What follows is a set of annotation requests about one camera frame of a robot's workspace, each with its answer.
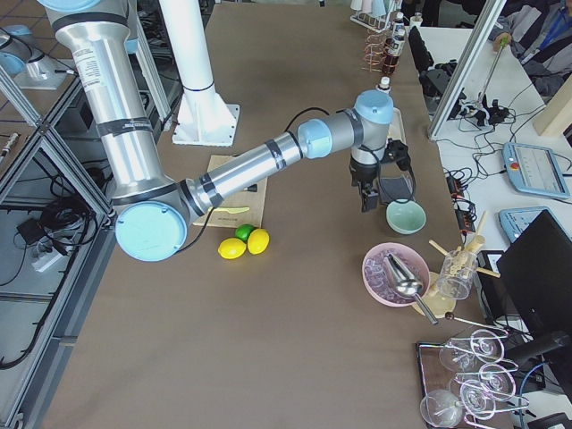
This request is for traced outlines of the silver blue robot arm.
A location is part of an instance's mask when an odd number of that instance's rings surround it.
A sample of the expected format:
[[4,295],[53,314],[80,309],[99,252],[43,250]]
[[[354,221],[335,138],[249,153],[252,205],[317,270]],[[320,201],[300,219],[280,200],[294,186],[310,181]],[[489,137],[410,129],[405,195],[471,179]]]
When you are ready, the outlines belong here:
[[175,181],[163,170],[128,51],[135,8],[127,1],[47,1],[57,40],[72,53],[114,174],[122,250],[156,262],[180,252],[189,226],[229,196],[302,159],[349,149],[359,167],[377,165],[394,114],[391,97],[370,89],[350,109],[302,123],[196,180]]

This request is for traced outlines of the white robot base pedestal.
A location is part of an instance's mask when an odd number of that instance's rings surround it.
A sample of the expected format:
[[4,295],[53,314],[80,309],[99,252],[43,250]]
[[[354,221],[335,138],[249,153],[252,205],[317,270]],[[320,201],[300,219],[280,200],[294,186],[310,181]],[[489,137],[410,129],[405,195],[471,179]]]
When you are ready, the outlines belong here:
[[229,147],[240,115],[217,93],[197,1],[160,3],[183,95],[172,141],[179,145]]

